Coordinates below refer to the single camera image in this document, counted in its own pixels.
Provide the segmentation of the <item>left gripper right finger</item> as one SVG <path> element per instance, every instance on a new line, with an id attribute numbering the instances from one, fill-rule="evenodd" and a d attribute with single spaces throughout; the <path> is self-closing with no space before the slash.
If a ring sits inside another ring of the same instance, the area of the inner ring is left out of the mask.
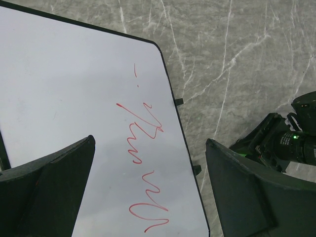
<path id="1" fill-rule="evenodd" d="M 226 237 L 314 237 L 316 185 L 260 165 L 213 139 L 206 161 Z"/>

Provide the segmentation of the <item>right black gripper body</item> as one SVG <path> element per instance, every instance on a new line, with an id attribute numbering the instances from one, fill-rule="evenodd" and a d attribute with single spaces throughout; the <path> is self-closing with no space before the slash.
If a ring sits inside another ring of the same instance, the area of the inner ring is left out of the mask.
<path id="1" fill-rule="evenodd" d="M 285 173 L 291 162 L 316 164 L 316 136 L 302 130 L 295 113 L 287 118 L 269 113 L 229 149 L 280 173 Z"/>

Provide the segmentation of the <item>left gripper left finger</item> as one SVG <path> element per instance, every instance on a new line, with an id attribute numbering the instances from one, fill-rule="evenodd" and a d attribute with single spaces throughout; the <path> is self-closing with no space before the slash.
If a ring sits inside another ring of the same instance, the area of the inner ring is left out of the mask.
<path id="1" fill-rule="evenodd" d="M 89 135 L 0 173 L 2 237 L 70 237 L 95 154 Z"/>

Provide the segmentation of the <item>white whiteboard black frame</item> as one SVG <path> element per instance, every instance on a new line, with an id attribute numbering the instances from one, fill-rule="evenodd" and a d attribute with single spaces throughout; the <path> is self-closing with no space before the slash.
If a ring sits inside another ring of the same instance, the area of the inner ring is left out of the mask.
<path id="1" fill-rule="evenodd" d="M 2 1 L 0 130 L 13 167 L 94 137 L 73 236 L 210 236 L 153 41 Z"/>

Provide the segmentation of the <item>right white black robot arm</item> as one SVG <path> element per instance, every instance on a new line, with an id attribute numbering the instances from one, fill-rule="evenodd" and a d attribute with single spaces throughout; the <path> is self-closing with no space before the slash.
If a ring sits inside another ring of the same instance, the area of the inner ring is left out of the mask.
<path id="1" fill-rule="evenodd" d="M 230 149 L 254 162 L 285 173 L 291 162 L 316 164 L 316 93 L 297 97 L 286 118 L 269 113 Z"/>

